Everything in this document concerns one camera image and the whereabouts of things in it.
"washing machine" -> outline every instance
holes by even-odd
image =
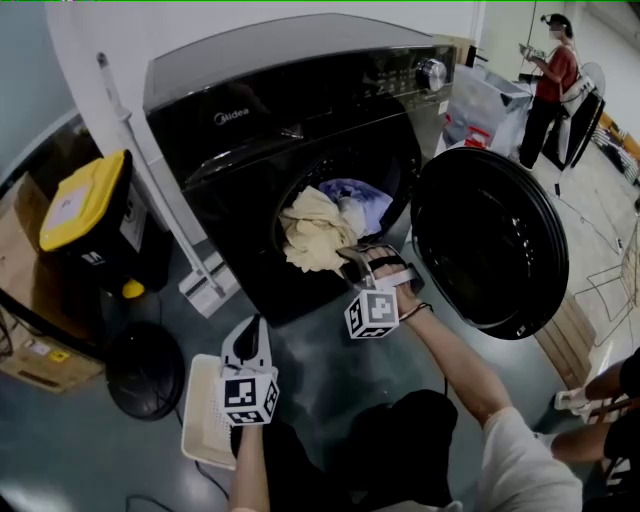
[[[149,64],[151,131],[196,218],[272,325],[348,290],[335,272],[302,272],[282,251],[281,210],[333,178],[391,196],[382,230],[360,241],[411,226],[425,268],[466,322],[518,339],[553,316],[567,244],[541,187],[489,151],[433,158],[455,60],[437,36],[326,14],[239,28]]]

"person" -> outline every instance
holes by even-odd
[[[549,124],[560,112],[561,94],[578,78],[578,63],[572,50],[571,22],[562,14],[552,14],[548,23],[549,36],[559,40],[561,44],[554,50],[548,63],[538,57],[527,58],[543,73],[536,87],[536,96],[520,147],[520,163],[527,169],[531,169],[536,163]]]
[[[555,408],[580,414],[590,409],[594,400],[640,398],[640,349],[610,366],[586,386],[558,393]],[[561,434],[538,435],[549,447],[553,456],[563,462],[597,462],[603,458],[629,459],[630,478],[640,483],[640,408],[631,410],[613,423],[596,423],[563,432]]]
[[[392,256],[383,247],[369,261]],[[385,264],[377,278],[403,265]],[[483,512],[553,512],[582,509],[582,484],[534,437],[497,374],[462,339],[444,326],[412,293],[396,287],[399,313],[414,312],[407,325],[431,352],[465,408],[484,431],[479,479]],[[367,495],[354,505],[349,495],[313,466],[294,430],[274,421],[264,427],[234,427],[237,465],[232,511],[384,510],[459,512],[447,483],[449,445],[457,410],[444,395],[419,390],[393,404],[356,417],[347,441],[349,473],[361,477]]]

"yellow lid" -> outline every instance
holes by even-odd
[[[109,207],[124,160],[124,151],[117,151],[81,167],[58,184],[40,228],[40,247],[53,251],[91,231]]]

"white basket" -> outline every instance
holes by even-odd
[[[187,404],[182,427],[182,453],[190,459],[235,469],[231,452],[231,426],[218,408],[220,358],[198,354],[191,361]]]

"sticker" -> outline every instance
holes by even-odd
[[[69,354],[69,352],[65,352],[64,350],[54,350],[53,352],[51,352],[51,354],[49,354],[49,359],[56,363],[62,363],[70,357],[71,354]]]
[[[88,191],[89,186],[85,185],[84,187],[72,190],[66,196],[62,196],[53,203],[51,206],[51,215],[49,215],[45,230],[48,231],[71,219],[75,219],[80,213],[80,210],[82,210]]]
[[[127,211],[120,224],[120,233],[127,239],[127,242],[140,252],[142,246],[142,235],[144,234],[144,221],[147,218],[147,208],[140,199],[140,196],[129,186],[129,196],[127,197]]]
[[[440,108],[438,108],[438,115],[441,116],[444,114],[449,108],[449,100],[443,101],[440,103]]]
[[[46,356],[49,352],[51,352],[51,347],[46,343],[42,343],[41,341],[31,340],[31,344],[29,345],[29,350],[41,356]]]
[[[102,265],[104,263],[104,258],[100,256],[97,252],[91,251],[87,254],[83,254],[82,258],[91,263],[92,265]]]

